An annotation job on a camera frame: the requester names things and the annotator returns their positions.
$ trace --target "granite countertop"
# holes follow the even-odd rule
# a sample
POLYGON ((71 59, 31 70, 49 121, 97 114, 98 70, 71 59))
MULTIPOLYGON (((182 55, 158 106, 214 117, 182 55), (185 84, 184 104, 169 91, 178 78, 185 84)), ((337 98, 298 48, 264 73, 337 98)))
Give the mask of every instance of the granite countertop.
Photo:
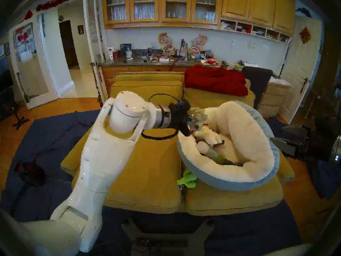
MULTIPOLYGON (((106 59, 104 62, 100 62, 100 67, 109 67, 109 66, 171 66, 173 65, 176 58, 170 58, 169 62, 144 62, 146 59, 142 57, 134 57, 132 60, 125 60, 125 57, 121 56, 114 59, 106 59)), ((196 60, 193 63, 179 63, 176 62, 174 66, 177 67, 192 67, 196 64, 201 64, 200 60, 196 60)), ((214 65, 205 65, 205 67, 217 68, 214 65)))

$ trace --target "glass cabinet door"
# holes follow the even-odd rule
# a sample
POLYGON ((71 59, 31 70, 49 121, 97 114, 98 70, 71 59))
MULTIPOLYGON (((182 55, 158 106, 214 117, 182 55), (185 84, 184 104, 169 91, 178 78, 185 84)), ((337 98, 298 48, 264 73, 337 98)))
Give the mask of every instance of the glass cabinet door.
POLYGON ((159 20, 159 0, 130 0, 132 22, 153 22, 159 20))
POLYGON ((129 0, 103 0, 103 16, 105 24, 129 23, 129 0))
POLYGON ((218 24, 222 0, 192 0, 191 23, 218 24))
POLYGON ((191 0, 160 0, 163 22, 190 22, 191 0))

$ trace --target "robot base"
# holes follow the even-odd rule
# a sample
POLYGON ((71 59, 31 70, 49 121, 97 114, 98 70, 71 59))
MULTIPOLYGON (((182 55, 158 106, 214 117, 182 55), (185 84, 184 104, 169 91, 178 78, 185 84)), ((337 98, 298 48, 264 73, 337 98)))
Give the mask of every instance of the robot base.
POLYGON ((204 242, 213 231, 214 223, 204 220, 192 234, 142 233, 131 218, 122 223, 121 227, 133 243, 131 256, 204 256, 204 242))

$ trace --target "kitchen cabinet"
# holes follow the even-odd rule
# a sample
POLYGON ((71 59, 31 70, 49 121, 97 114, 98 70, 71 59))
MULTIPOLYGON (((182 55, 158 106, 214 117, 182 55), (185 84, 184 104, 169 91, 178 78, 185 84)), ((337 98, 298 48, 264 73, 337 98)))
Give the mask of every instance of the kitchen cabinet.
POLYGON ((130 22, 129 0, 102 0, 104 24, 130 22))
POLYGON ((191 0, 160 0, 161 21, 189 23, 191 0))
POLYGON ((221 16, 249 19, 251 0, 223 0, 223 10, 221 16))
POLYGON ((157 22, 159 0, 130 0, 131 22, 157 22))
POLYGON ((191 23, 217 25, 221 7, 222 0, 192 0, 191 23))
POLYGON ((249 22, 272 26, 276 0, 251 0, 249 22))
POLYGON ((292 35, 295 22, 295 0, 276 0, 273 28, 292 35))

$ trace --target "wooden floor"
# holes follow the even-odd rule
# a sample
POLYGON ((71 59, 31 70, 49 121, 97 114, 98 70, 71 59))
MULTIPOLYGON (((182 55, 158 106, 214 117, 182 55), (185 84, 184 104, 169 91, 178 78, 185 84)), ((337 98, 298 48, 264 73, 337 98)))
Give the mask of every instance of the wooden floor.
POLYGON ((72 113, 74 111, 88 111, 100 109, 100 104, 97 98, 73 98, 73 99, 58 99, 41 106, 28 110, 25 104, 21 104, 18 110, 18 115, 21 118, 30 119, 24 123, 19 130, 16 130, 12 125, 16 122, 14 115, 0 121, 0 189, 5 188, 8 169, 18 146, 26 134, 28 128, 35 119, 72 113))
MULTIPOLYGON (((15 117, 11 116, 0 122, 0 189, 5 188, 8 169, 12 158, 23 139, 26 131, 34 119, 71 113, 74 111, 88 111, 100 109, 96 98, 58 99, 28 110, 25 106, 19 109, 19 116, 29 118, 18 131, 12 127, 15 117)), ((283 186, 284 198, 295 217, 304 243, 315 240, 325 221, 341 197, 339 190, 332 200, 321 200, 310 181, 306 164, 299 160, 288 158, 295 172, 295 179, 283 186)))

